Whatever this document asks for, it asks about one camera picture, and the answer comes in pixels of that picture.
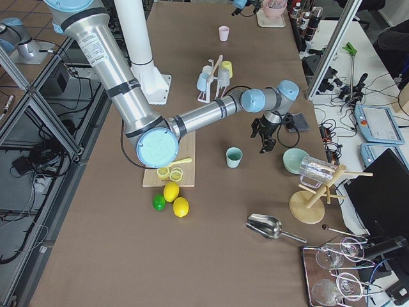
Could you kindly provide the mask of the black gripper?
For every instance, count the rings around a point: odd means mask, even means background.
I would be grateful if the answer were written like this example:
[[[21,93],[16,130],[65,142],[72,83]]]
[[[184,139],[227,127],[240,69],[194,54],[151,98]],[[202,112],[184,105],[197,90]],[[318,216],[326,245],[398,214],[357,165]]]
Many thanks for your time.
[[[255,138],[257,134],[261,136],[262,147],[259,151],[261,154],[271,152],[274,149],[276,140],[272,136],[281,125],[284,125],[286,114],[264,112],[261,118],[255,118],[252,122],[251,138]]]
[[[235,10],[231,13],[232,16],[243,15],[243,9],[250,6],[253,7],[252,15],[255,15],[263,4],[261,0],[232,0],[231,3],[235,7]]]

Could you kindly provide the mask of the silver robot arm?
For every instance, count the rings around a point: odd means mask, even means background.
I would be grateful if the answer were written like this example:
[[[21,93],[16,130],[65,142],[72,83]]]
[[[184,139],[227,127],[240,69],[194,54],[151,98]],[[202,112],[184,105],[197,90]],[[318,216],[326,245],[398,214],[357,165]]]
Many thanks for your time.
[[[253,6],[253,13],[251,16],[255,15],[262,7],[263,2],[260,0],[232,0],[231,1],[235,10],[231,13],[232,16],[242,15],[244,17],[249,17],[248,15],[243,15],[242,10],[245,7]]]
[[[125,122],[125,135],[135,148],[139,167],[168,166],[178,155],[186,134],[240,111],[264,112],[264,152],[275,145],[272,134],[296,101],[299,87],[283,80],[276,88],[236,90],[187,113],[164,118],[151,109],[109,27],[101,1],[46,1],[55,32],[73,38],[99,77],[108,97]]]

